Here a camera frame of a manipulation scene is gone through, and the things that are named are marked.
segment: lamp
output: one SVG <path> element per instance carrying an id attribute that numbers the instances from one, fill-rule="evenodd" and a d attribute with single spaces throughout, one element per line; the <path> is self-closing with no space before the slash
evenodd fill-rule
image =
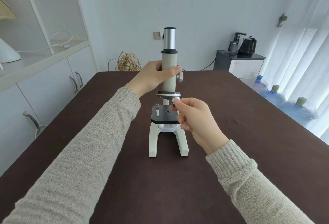
<path id="1" fill-rule="evenodd" d="M 0 20 L 17 19 L 4 0 L 0 0 Z M 21 56 L 0 38 L 0 63 L 20 60 Z"/>

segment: cabinet door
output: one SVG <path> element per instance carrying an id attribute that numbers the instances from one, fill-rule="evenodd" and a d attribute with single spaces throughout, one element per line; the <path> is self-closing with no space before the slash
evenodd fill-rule
<path id="1" fill-rule="evenodd" d="M 232 60 L 229 72 L 237 78 L 256 78 L 263 60 Z"/>
<path id="2" fill-rule="evenodd" d="M 68 63 L 79 88 L 82 88 L 96 73 L 89 46 L 68 56 Z"/>
<path id="3" fill-rule="evenodd" d="M 254 87 L 254 84 L 256 82 L 256 78 L 245 78 L 245 79 L 240 79 L 243 83 L 248 85 L 250 88 Z"/>
<path id="4" fill-rule="evenodd" d="M 0 176 L 34 140 L 36 126 L 24 111 L 38 120 L 17 85 L 0 92 Z"/>
<path id="5" fill-rule="evenodd" d="M 42 124 L 50 122 L 75 96 L 68 60 L 62 59 L 18 83 Z"/>

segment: water bottle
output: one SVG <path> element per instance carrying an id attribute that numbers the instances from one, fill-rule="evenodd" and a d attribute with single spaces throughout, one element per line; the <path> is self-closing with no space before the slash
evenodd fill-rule
<path id="1" fill-rule="evenodd" d="M 260 95 L 278 107 L 282 104 L 283 101 L 285 101 L 285 97 L 281 93 L 277 92 L 279 88 L 280 86 L 273 85 L 270 91 L 263 90 L 260 92 Z"/>
<path id="2" fill-rule="evenodd" d="M 306 100 L 306 98 L 299 97 L 296 103 L 287 101 L 279 106 L 279 108 L 290 118 L 294 119 L 302 126 L 306 126 L 309 122 L 318 117 L 315 111 L 303 106 Z"/>
<path id="3" fill-rule="evenodd" d="M 254 87 L 252 88 L 257 93 L 267 90 L 267 82 L 263 80 L 263 76 L 258 75 Z"/>

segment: sweater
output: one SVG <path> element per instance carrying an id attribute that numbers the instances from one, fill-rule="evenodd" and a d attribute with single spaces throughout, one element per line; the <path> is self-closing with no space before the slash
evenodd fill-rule
<path id="1" fill-rule="evenodd" d="M 3 224 L 88 223 L 140 106 L 134 91 L 118 89 Z M 232 140 L 206 160 L 247 223 L 312 223 Z"/>

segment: person's left hand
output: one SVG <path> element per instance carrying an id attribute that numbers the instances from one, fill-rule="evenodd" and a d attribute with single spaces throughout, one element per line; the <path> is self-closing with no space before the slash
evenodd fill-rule
<path id="1" fill-rule="evenodd" d="M 163 81 L 176 76 L 182 70 L 179 66 L 173 66 L 164 71 L 159 71 L 161 70 L 161 64 L 161 60 L 149 61 L 125 87 L 132 89 L 140 98 Z"/>

